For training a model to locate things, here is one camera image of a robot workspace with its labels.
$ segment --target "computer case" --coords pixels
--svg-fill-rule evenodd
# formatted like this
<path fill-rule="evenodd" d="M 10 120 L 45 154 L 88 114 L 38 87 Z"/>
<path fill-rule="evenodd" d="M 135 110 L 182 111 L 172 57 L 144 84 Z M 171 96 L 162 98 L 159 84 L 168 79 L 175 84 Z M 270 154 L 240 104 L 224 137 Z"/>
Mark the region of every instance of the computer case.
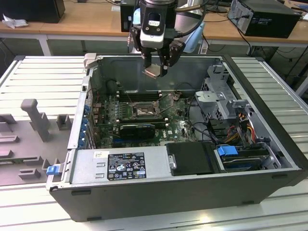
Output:
<path fill-rule="evenodd" d="M 58 23 L 64 11 L 63 0 L 0 0 L 1 16 L 13 19 Z"/>
<path fill-rule="evenodd" d="M 130 24 L 133 21 L 135 0 L 121 0 L 121 31 L 129 32 Z"/>
<path fill-rule="evenodd" d="M 228 18 L 245 36 L 288 38 L 300 14 L 276 0 L 233 0 Z"/>

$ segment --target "white paper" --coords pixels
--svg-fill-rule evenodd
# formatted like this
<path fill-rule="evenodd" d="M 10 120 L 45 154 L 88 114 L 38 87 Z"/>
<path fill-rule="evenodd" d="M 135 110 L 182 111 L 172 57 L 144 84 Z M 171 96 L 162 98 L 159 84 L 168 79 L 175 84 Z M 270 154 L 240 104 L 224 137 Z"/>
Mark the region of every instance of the white paper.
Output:
<path fill-rule="evenodd" d="M 24 19 L 11 19 L 5 15 L 3 15 L 3 18 L 4 20 L 2 20 L 2 23 L 13 29 L 15 29 L 15 27 L 28 26 L 27 21 Z"/>

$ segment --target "power supply label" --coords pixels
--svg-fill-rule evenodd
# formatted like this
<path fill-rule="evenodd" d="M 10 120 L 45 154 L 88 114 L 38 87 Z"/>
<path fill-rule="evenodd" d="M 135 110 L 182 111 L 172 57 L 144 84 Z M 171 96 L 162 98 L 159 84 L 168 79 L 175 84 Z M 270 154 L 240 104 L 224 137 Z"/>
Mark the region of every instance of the power supply label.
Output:
<path fill-rule="evenodd" d="M 146 178 L 144 153 L 108 155 L 108 180 Z"/>

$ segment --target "blue drive bracket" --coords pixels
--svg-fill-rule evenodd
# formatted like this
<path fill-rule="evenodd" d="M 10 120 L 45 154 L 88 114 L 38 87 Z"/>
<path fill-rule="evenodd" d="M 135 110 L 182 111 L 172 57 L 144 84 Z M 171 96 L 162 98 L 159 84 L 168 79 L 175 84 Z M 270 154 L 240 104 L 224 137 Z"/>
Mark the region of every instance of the blue drive bracket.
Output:
<path fill-rule="evenodd" d="M 235 146 L 220 146 L 217 148 L 217 152 L 219 156 L 227 156 L 227 155 L 238 155 L 239 153 L 236 150 Z"/>
<path fill-rule="evenodd" d="M 46 171 L 46 175 L 61 175 L 63 172 L 64 164 L 56 164 L 49 166 Z"/>

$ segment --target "white label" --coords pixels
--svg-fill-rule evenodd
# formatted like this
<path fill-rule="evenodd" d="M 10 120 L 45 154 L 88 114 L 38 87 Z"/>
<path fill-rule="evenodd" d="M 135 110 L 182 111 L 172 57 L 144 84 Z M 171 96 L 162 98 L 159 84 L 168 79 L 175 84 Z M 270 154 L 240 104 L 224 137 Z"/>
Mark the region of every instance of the white label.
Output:
<path fill-rule="evenodd" d="M 160 22 L 159 21 L 149 21 L 150 26 L 159 26 Z"/>
<path fill-rule="evenodd" d="M 0 165 L 12 165 L 13 162 L 11 161 L 3 161 L 3 162 L 0 162 Z"/>
<path fill-rule="evenodd" d="M 93 158 L 107 158 L 108 155 L 109 155 L 109 151 L 99 151 L 99 152 L 94 152 Z"/>

